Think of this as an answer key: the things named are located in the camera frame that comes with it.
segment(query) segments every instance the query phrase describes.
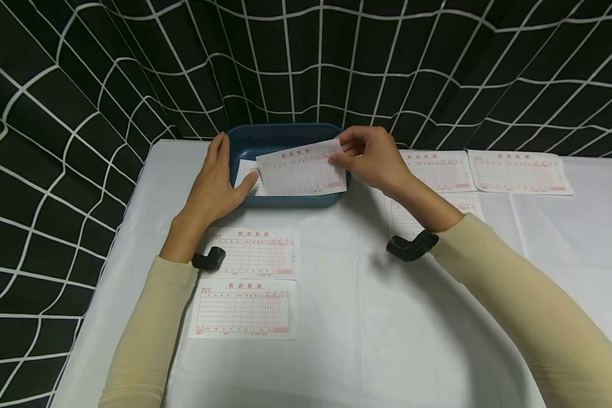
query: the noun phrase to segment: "black and white grid curtain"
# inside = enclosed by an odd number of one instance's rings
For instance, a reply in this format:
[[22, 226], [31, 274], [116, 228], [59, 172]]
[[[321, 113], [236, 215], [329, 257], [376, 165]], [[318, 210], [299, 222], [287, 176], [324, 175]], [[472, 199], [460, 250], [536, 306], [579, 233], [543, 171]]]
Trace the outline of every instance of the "black and white grid curtain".
[[0, 407], [52, 403], [153, 143], [292, 121], [612, 158], [612, 1], [0, 0]]

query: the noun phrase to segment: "tray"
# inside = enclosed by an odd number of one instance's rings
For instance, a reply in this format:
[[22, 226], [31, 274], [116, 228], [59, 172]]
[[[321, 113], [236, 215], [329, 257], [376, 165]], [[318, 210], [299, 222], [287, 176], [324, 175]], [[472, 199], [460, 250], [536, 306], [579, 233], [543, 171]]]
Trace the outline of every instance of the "tray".
[[[331, 124], [258, 124], [237, 126], [227, 134], [231, 142], [229, 179], [236, 183], [240, 159], [256, 160], [257, 155], [290, 149], [335, 138], [342, 129]], [[346, 172], [347, 186], [351, 175]], [[328, 207], [344, 193], [320, 196], [247, 197], [246, 207]]]

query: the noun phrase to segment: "beige sleeve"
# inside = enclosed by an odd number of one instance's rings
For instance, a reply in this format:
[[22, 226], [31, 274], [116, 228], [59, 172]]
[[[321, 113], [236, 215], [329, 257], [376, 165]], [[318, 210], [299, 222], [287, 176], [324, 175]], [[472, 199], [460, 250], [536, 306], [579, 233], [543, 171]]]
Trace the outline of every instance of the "beige sleeve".
[[113, 356], [99, 408], [157, 408], [197, 270], [156, 257]]
[[548, 407], [612, 407], [612, 343], [558, 285], [473, 215], [431, 253], [494, 316]]

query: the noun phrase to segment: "stack of papers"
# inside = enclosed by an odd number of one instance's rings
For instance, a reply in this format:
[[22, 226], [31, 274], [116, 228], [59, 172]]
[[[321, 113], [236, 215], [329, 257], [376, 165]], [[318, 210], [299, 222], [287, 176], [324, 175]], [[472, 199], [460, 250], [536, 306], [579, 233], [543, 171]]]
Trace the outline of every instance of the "stack of papers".
[[202, 273], [189, 338], [292, 340], [296, 331], [299, 232], [211, 228], [226, 257]]

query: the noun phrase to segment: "finger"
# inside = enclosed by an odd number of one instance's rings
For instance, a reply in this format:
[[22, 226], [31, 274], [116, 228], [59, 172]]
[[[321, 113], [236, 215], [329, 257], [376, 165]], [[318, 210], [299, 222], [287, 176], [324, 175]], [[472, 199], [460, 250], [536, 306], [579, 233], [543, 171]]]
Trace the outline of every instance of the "finger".
[[369, 126], [350, 126], [343, 130], [337, 137], [340, 139], [340, 145], [351, 141], [365, 142], [369, 136]]
[[341, 147], [343, 149], [343, 153], [352, 157], [363, 154], [363, 151], [365, 150], [365, 146], [359, 146], [357, 143], [345, 143]]
[[223, 136], [223, 142], [220, 144], [220, 151], [218, 152], [218, 165], [229, 168], [229, 151], [231, 149], [231, 142], [229, 136], [226, 134]]
[[236, 192], [240, 202], [245, 200], [247, 194], [251, 192], [252, 188], [254, 187], [254, 184], [256, 184], [256, 180], [258, 180], [258, 177], [258, 172], [251, 172], [245, 178], [243, 178], [243, 181], [239, 186], [233, 189], [234, 192]]
[[329, 163], [336, 167], [342, 167], [345, 170], [352, 171], [355, 158], [344, 153], [334, 153], [329, 156]]
[[356, 156], [363, 154], [363, 150], [359, 149], [358, 147], [352, 147], [351, 149], [345, 151], [345, 154], [348, 156], [352, 156], [352, 158], [355, 158]]
[[214, 164], [215, 162], [217, 162], [218, 150], [220, 150], [220, 145], [222, 144], [223, 137], [224, 132], [220, 132], [215, 138], [213, 138], [211, 144], [209, 145], [208, 153], [206, 154], [204, 164]]

